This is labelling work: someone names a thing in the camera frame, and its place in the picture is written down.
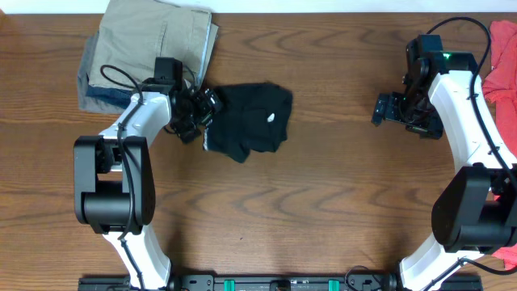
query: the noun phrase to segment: wooden surface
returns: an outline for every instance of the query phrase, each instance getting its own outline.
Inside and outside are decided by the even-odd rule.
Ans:
[[[2,9],[0,9],[0,29],[2,29],[3,20],[6,18],[6,15],[3,13]]]
[[[153,224],[176,267],[344,273],[356,264],[390,269],[415,251],[454,176],[447,138],[420,140],[370,119],[379,93],[402,90],[406,43],[448,16],[214,15],[221,29],[208,82],[278,83],[293,91],[293,112],[279,151],[244,164],[203,152],[201,140],[184,146],[158,135]],[[73,143],[116,119],[77,104],[83,45],[100,19],[8,15],[0,31],[0,289],[73,290],[84,275],[126,273],[74,215]],[[479,57],[485,47],[467,23],[439,33],[450,49]],[[479,273],[489,291],[517,284]]]

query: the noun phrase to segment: pink fabric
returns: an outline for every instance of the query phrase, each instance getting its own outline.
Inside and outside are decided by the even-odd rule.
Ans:
[[[517,24],[494,21],[492,35],[492,72],[485,78],[483,94],[495,102],[497,125],[510,151],[517,155]],[[517,266],[517,247],[503,247],[494,253],[506,269]]]

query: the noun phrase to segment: green connector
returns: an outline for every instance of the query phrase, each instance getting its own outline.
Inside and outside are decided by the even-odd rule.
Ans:
[[[234,280],[225,280],[225,291],[235,291],[235,281]]]
[[[329,291],[339,291],[338,280],[329,280]]]

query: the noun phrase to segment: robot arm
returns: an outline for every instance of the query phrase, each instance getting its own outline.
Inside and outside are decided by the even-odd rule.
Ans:
[[[439,138],[445,129],[456,177],[436,201],[433,233],[399,265],[400,282],[411,290],[437,290],[462,259],[475,260],[499,247],[515,244],[512,207],[515,193],[492,154],[474,114],[470,83],[476,63],[472,54],[448,53],[439,36],[424,35],[406,47],[408,71],[405,94],[380,95],[372,122],[383,119],[406,125],[424,137]],[[475,102],[504,162],[517,163],[499,135],[477,77]],[[486,201],[489,190],[502,201]]]
[[[154,78],[141,84],[141,92],[131,97],[119,119],[98,136],[80,137],[74,145],[76,216],[113,245],[131,275],[130,285],[139,289],[166,288],[171,268],[151,225],[155,193],[148,148],[168,124],[183,142],[191,141],[200,134],[200,120],[209,122],[221,109],[213,92],[192,91],[181,72],[180,61],[157,58]],[[121,171],[122,180],[99,179],[111,171]],[[132,223],[122,235],[131,208]]]

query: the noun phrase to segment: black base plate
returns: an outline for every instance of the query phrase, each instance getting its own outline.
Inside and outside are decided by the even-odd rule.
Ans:
[[[182,276],[181,283],[170,284],[170,291],[396,291],[394,275],[351,274],[347,286],[344,276]],[[85,278],[78,291],[130,291],[129,276],[118,278]],[[483,291],[479,276],[451,276],[440,291]]]

